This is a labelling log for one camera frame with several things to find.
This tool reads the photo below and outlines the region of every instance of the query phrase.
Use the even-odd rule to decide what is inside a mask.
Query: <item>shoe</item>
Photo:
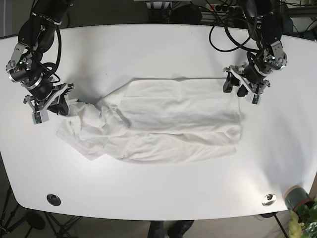
[[[191,228],[194,221],[177,221],[168,231],[169,238],[183,238],[183,235]]]

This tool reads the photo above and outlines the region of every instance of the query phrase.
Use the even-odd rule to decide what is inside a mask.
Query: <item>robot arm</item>
[[[33,109],[35,124],[48,120],[47,110],[62,115],[68,114],[64,95],[73,85],[54,86],[54,83],[59,82],[55,74],[61,56],[59,25],[71,5],[70,0],[38,0],[30,18],[19,31],[18,43],[6,66],[9,78],[13,82],[21,83],[32,94],[25,97],[24,103],[28,103]],[[58,38],[56,63],[41,63],[43,53],[53,44],[55,31]],[[58,81],[53,81],[52,75],[55,75]]]
[[[270,0],[238,0],[238,3],[246,20],[256,24],[248,24],[248,31],[259,50],[256,55],[247,52],[248,64],[231,65],[224,69],[228,76],[223,91],[230,93],[233,86],[238,86],[238,97],[248,95],[251,103],[258,104],[260,95],[270,86],[265,78],[275,70],[282,70],[287,64],[287,56],[280,41],[282,30],[272,13]]]
[[[286,66],[287,58],[280,41],[282,32],[272,13],[270,0],[238,0],[238,3],[249,22],[249,34],[257,42],[259,50],[239,46],[230,36],[228,28],[225,28],[231,40],[239,48],[248,51],[249,63],[231,65],[224,69],[228,77],[223,91],[230,93],[233,86],[238,86],[239,97],[248,95],[253,104],[258,104],[263,90],[270,86],[265,78],[274,70],[281,70]],[[68,114],[64,95],[74,86],[54,86],[54,83],[60,81],[55,74],[61,56],[59,25],[70,6],[71,0],[38,0],[32,8],[30,18],[19,31],[18,44],[6,66],[9,78],[21,83],[32,94],[27,95],[23,102],[32,108],[34,124],[49,119],[47,110],[61,115]],[[58,38],[56,63],[41,63],[43,53],[53,44],[55,31]]]

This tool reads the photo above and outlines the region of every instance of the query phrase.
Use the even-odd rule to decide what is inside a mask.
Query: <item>gray floor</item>
[[[13,33],[18,33],[22,24],[29,17],[29,8],[32,0],[12,0],[12,29]],[[70,27],[104,25],[104,24],[124,24],[124,23],[146,23],[148,14],[143,2],[133,2],[133,0],[76,0],[70,10]],[[311,19],[302,19],[297,24],[299,30],[305,30]],[[68,19],[64,20],[63,26],[68,24]],[[4,203],[5,193],[9,186],[5,169],[0,161],[0,208]],[[14,198],[10,200],[8,210],[12,210],[16,202]],[[19,219],[26,212],[21,208],[15,217]],[[58,219],[67,221],[69,216],[57,215]],[[288,227],[289,213],[278,214],[281,223]],[[165,222],[168,229],[173,224],[172,221]],[[150,222],[148,221],[122,221],[110,219],[84,218],[80,226],[76,226],[70,231],[72,235],[80,238],[146,238]],[[8,238],[24,237],[28,230],[27,224],[23,224],[13,233],[7,235]],[[29,238],[46,237],[53,238],[53,232],[48,224],[43,231],[34,230]],[[186,233],[185,238],[282,238],[274,218],[263,219],[259,216],[200,220],[195,221],[192,228]]]

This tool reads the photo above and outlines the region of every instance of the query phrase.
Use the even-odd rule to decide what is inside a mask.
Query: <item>person's leg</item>
[[[167,232],[169,238],[183,238],[194,221],[177,221]]]
[[[148,238],[164,238],[164,221],[151,221]]]

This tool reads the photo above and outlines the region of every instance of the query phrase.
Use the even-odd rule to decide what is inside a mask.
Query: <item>white tabletop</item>
[[[246,52],[215,51],[210,27],[113,25],[66,29],[57,71],[77,86],[72,97],[89,103],[133,78],[225,77],[222,68],[246,61]],[[232,29],[243,42],[248,33]],[[222,28],[215,45],[234,45]],[[284,192],[299,184],[309,191],[317,171],[315,42],[283,37],[288,66],[267,79],[259,106],[240,99],[242,136],[230,158],[175,165],[144,165],[103,156],[89,161],[59,139],[61,118],[33,125],[22,103],[27,90],[6,74],[17,38],[0,41],[0,150],[20,205],[63,214],[131,220],[237,217],[285,210]],[[42,62],[55,61],[57,41]],[[47,202],[55,194],[61,205]],[[277,201],[262,206],[270,193]]]

